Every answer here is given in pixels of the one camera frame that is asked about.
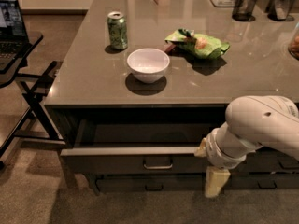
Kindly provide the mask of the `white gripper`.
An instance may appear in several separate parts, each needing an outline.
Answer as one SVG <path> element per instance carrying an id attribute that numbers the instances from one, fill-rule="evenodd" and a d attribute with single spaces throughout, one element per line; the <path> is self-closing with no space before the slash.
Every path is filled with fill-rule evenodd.
<path id="1" fill-rule="evenodd" d="M 231 175 L 227 169 L 234 169 L 248 154 L 262 147 L 238 137 L 228 128 L 214 129 L 206 139 L 203 138 L 194 156 L 204 158 L 207 155 L 209 162 L 216 166 L 208 166 L 206 169 L 205 196 L 217 197 Z"/>

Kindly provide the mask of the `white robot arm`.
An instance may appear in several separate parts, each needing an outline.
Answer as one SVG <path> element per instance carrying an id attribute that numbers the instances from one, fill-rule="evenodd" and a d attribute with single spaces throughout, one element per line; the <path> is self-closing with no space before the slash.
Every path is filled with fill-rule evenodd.
<path id="1" fill-rule="evenodd" d="M 225 122 L 203 138 L 194 151 L 206 157 L 205 196 L 217 197 L 230 171 L 248 154 L 270 147 L 299 160 L 299 117 L 296 104 L 283 96 L 242 96 L 225 110 Z"/>

